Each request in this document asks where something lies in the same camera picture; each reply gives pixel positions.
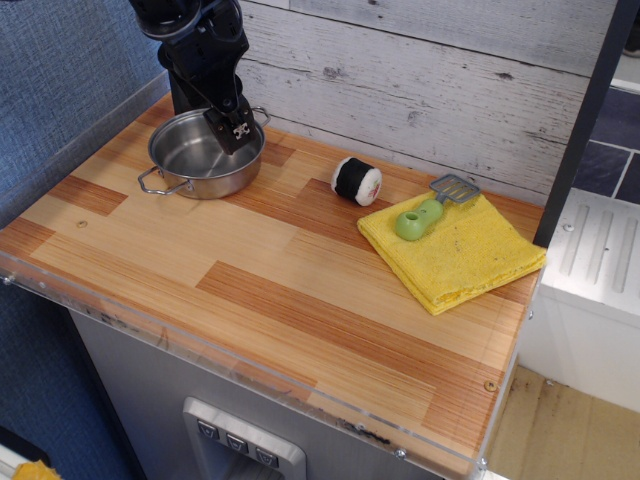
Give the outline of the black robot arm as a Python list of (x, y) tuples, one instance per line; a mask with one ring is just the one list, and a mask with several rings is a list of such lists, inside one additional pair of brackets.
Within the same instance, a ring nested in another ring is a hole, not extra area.
[(160, 43), (174, 111), (202, 109), (222, 151), (233, 154), (255, 136), (255, 120), (236, 68), (249, 49), (237, 1), (132, 1), (137, 23)]

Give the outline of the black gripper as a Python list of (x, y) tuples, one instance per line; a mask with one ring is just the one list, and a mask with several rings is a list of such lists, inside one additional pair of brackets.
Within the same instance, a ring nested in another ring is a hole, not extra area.
[[(240, 103), (242, 84), (236, 75), (248, 48), (239, 10), (202, 10), (196, 22), (163, 40), (159, 52), (170, 72), (177, 111), (209, 107), (203, 117), (228, 155), (256, 135), (253, 110), (248, 102)], [(224, 115), (231, 115), (230, 121)]]

